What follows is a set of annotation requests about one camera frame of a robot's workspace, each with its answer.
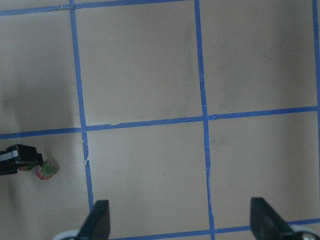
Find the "strawberry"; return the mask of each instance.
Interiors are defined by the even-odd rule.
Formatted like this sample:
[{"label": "strawberry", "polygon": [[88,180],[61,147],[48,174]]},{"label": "strawberry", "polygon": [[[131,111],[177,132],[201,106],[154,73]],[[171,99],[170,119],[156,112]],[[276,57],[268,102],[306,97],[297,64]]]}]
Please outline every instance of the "strawberry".
[{"label": "strawberry", "polygon": [[49,179],[56,173],[57,171],[55,167],[50,165],[49,163],[44,163],[42,165],[39,165],[35,172],[37,177],[40,178],[41,180]]},{"label": "strawberry", "polygon": [[34,167],[34,165],[22,166],[22,167],[19,167],[18,170],[20,170],[20,171],[30,171],[33,167]]}]

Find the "black object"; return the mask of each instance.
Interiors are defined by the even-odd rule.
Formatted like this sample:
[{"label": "black object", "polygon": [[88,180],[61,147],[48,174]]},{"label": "black object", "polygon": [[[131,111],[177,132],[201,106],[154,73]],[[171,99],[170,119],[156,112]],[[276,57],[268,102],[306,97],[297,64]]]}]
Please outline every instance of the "black object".
[{"label": "black object", "polygon": [[250,228],[256,240],[320,240],[311,231],[294,231],[262,197],[251,198]]},{"label": "black object", "polygon": [[63,240],[108,240],[110,235],[109,201],[98,200],[75,237]]},{"label": "black object", "polygon": [[0,151],[0,175],[16,174],[18,168],[44,163],[41,153],[33,146],[16,144]]}]

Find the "blue tape line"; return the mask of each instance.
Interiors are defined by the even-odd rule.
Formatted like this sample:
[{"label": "blue tape line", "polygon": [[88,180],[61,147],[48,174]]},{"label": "blue tape line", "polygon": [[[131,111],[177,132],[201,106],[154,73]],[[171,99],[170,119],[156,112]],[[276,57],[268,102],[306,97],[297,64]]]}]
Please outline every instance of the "blue tape line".
[{"label": "blue tape line", "polygon": [[319,178],[320,178],[320,51],[319,51],[319,24],[318,24],[317,0],[312,0],[312,17],[313,17],[314,58],[315,58],[316,101],[317,101],[317,117],[318,117],[318,152],[319,152]]},{"label": "blue tape line", "polygon": [[6,133],[6,134],[0,134],[0,140],[27,138],[27,137],[35,137],[35,136],[43,136],[43,135],[72,134],[72,133],[81,133],[81,128],[73,127],[73,128],[61,128],[61,129],[49,129],[49,130],[39,130],[39,131]]},{"label": "blue tape line", "polygon": [[215,232],[217,234],[226,234],[226,233],[243,232],[243,231],[249,231],[249,230],[250,230],[250,226],[236,226],[236,227],[219,228],[219,229],[216,229]]},{"label": "blue tape line", "polygon": [[[297,220],[297,221],[288,221],[287,223],[289,225],[319,224],[320,223],[320,218]],[[216,231],[217,234],[243,232],[243,231],[250,231],[250,226],[236,226],[236,227],[218,228],[215,231]]]},{"label": "blue tape line", "polygon": [[[75,1],[69,0],[69,4],[74,5]],[[70,22],[71,22],[76,88],[77,88],[77,94],[78,94],[78,104],[79,104],[81,133],[82,133],[83,155],[84,155],[84,160],[87,161],[88,155],[89,155],[88,136],[87,136],[87,127],[86,127],[83,88],[82,88],[82,82],[81,82],[80,55],[79,55],[77,20],[76,20],[75,9],[70,9]],[[91,180],[89,161],[87,161],[85,165],[85,175],[86,175],[86,186],[87,186],[87,192],[88,192],[89,209],[91,211],[94,206],[94,198],[93,198],[92,180]]]},{"label": "blue tape line", "polygon": [[118,1],[76,3],[74,6],[76,9],[84,9],[84,8],[88,9],[88,8],[139,5],[139,4],[170,3],[170,2],[182,2],[182,1],[187,1],[187,0],[118,0]]},{"label": "blue tape line", "polygon": [[187,1],[187,0],[117,0],[117,1],[101,1],[101,2],[88,2],[88,3],[75,3],[73,1],[73,3],[57,5],[57,6],[0,10],[0,17],[17,15],[17,14],[45,13],[45,12],[52,12],[52,11],[59,11],[59,10],[100,8],[100,7],[139,5],[139,4],[170,3],[170,2],[182,2],[182,1]]},{"label": "blue tape line", "polygon": [[11,15],[16,15],[16,14],[45,13],[45,12],[68,10],[68,9],[70,9],[69,4],[58,5],[58,6],[45,6],[45,7],[33,7],[33,8],[23,8],[23,9],[13,9],[13,10],[2,10],[2,11],[0,11],[0,17],[11,16]]},{"label": "blue tape line", "polygon": [[165,233],[157,235],[148,235],[148,236],[133,236],[133,237],[122,237],[122,238],[113,238],[110,240],[155,240],[155,239],[171,239],[171,238],[181,238],[181,237],[192,237],[192,236],[201,236],[209,235],[210,230],[200,230],[200,231],[185,231],[185,232],[176,232],[176,233]]},{"label": "blue tape line", "polygon": [[86,130],[97,131],[97,130],[108,130],[108,129],[125,129],[125,128],[136,128],[136,127],[155,126],[155,125],[192,123],[192,122],[201,122],[201,121],[202,121],[202,116],[193,116],[193,117],[182,117],[182,118],[150,120],[150,121],[125,122],[125,123],[119,123],[117,125],[111,125],[111,124],[93,125],[93,126],[87,126]]},{"label": "blue tape line", "polygon": [[85,163],[86,188],[88,192],[88,201],[90,211],[94,207],[94,195],[92,191],[91,169],[89,160]]},{"label": "blue tape line", "polygon": [[217,119],[236,119],[236,118],[248,118],[257,116],[268,116],[268,115],[280,115],[280,114],[294,114],[294,113],[304,113],[304,112],[315,112],[317,111],[316,106],[306,106],[306,107],[295,107],[286,109],[274,109],[274,110],[263,110],[263,111],[247,111],[247,112],[235,112],[226,114],[215,114],[210,115],[209,120]]},{"label": "blue tape line", "polygon": [[202,105],[202,120],[203,120],[203,141],[204,141],[204,156],[205,156],[205,168],[206,168],[206,190],[208,200],[208,218],[211,239],[215,239],[215,221],[211,205],[211,190],[210,190],[210,135],[209,135],[209,120],[208,120],[208,109],[207,109],[207,98],[205,91],[205,68],[203,60],[203,49],[202,49],[202,34],[201,34],[201,13],[200,13],[200,2],[194,0],[194,16],[195,16],[195,33],[196,33],[196,48],[198,56],[198,71],[199,71],[199,83],[200,83],[200,96]]},{"label": "blue tape line", "polygon": [[290,224],[290,225],[293,225],[293,224],[296,224],[296,225],[319,224],[320,223],[320,218],[297,220],[297,221],[288,221],[287,223]]}]

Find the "floor tile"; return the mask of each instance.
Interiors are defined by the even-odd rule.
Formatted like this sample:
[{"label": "floor tile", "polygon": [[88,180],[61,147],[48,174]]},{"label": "floor tile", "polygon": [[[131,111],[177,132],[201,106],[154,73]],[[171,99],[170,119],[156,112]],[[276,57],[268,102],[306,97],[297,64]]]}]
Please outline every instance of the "floor tile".
[{"label": "floor tile", "polygon": [[36,168],[0,176],[1,238],[51,240],[79,229],[89,214],[81,134],[0,140],[0,150],[15,144],[36,147],[43,160],[55,160],[59,170],[48,180],[40,180]]},{"label": "floor tile", "polygon": [[88,146],[111,239],[209,228],[202,123],[91,131]]},{"label": "floor tile", "polygon": [[216,228],[248,226],[251,197],[286,221],[319,218],[316,112],[214,120],[210,134]]},{"label": "floor tile", "polygon": [[79,127],[68,11],[1,17],[0,134]]},{"label": "floor tile", "polygon": [[315,106],[312,1],[201,0],[209,114]]},{"label": "floor tile", "polygon": [[13,9],[41,8],[68,4],[68,0],[1,0],[0,11]]},{"label": "floor tile", "polygon": [[88,125],[202,115],[193,1],[79,9],[76,18]]}]

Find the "gray stripe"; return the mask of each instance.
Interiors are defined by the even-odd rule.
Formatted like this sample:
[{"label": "gray stripe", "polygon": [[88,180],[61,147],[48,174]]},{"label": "gray stripe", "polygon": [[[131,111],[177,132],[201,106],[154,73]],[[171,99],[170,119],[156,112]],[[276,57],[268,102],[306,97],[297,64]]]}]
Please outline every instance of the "gray stripe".
[{"label": "gray stripe", "polygon": [[12,158],[17,157],[17,156],[18,156],[18,151],[17,150],[5,153],[3,155],[0,155],[0,162],[7,161],[7,160],[12,159]]}]

